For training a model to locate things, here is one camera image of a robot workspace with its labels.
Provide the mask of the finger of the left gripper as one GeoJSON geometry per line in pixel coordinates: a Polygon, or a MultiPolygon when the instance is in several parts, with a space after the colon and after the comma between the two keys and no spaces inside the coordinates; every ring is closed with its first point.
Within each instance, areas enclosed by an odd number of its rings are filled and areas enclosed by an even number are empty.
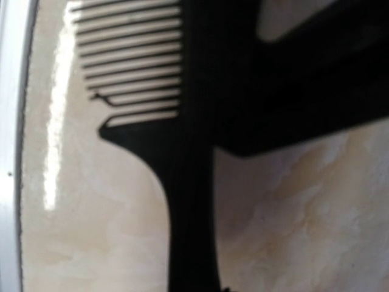
{"type": "Polygon", "coordinates": [[[388,2],[335,1],[273,42],[246,21],[213,143],[253,156],[388,117],[388,2]]]}

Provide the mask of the black comb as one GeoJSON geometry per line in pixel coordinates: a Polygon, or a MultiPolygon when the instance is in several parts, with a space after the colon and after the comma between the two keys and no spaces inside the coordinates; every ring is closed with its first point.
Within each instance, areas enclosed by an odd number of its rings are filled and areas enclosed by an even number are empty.
{"type": "Polygon", "coordinates": [[[100,137],[160,182],[169,291],[220,291],[213,216],[207,1],[81,1],[70,9],[86,91],[113,108],[100,137]]]}

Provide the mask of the aluminium front rail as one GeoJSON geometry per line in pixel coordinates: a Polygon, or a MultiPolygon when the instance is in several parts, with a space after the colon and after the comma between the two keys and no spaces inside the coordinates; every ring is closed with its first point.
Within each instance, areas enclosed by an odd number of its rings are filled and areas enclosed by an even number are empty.
{"type": "Polygon", "coordinates": [[[1,291],[22,291],[21,152],[37,1],[1,1],[1,291]]]}

